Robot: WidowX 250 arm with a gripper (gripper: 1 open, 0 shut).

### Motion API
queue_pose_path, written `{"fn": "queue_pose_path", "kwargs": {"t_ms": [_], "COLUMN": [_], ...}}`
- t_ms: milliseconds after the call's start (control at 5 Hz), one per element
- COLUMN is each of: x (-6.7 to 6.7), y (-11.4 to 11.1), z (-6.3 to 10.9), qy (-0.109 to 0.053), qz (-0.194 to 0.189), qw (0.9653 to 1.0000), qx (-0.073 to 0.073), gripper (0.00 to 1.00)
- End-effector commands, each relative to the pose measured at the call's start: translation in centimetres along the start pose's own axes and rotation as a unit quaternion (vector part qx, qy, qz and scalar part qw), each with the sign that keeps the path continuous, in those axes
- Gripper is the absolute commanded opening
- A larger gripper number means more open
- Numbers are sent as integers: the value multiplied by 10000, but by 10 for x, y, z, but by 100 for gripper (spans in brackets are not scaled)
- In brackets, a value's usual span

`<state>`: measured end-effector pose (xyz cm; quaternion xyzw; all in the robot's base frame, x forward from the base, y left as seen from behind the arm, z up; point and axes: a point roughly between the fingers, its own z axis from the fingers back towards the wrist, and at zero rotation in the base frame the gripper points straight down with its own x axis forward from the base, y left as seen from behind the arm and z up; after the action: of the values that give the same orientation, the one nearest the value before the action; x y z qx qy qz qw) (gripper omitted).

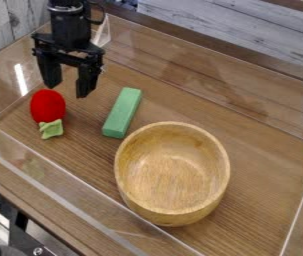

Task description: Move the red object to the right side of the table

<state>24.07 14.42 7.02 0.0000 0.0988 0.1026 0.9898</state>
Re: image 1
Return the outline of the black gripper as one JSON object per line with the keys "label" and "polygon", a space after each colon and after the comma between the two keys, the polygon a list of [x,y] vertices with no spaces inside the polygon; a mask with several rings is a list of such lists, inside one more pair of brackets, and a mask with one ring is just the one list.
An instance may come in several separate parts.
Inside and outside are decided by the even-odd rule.
{"label": "black gripper", "polygon": [[77,67],[76,97],[85,98],[96,89],[104,50],[90,42],[92,25],[101,25],[105,10],[94,0],[48,0],[50,33],[33,33],[33,55],[45,86],[61,83],[61,65],[70,63],[70,52],[85,53]]}

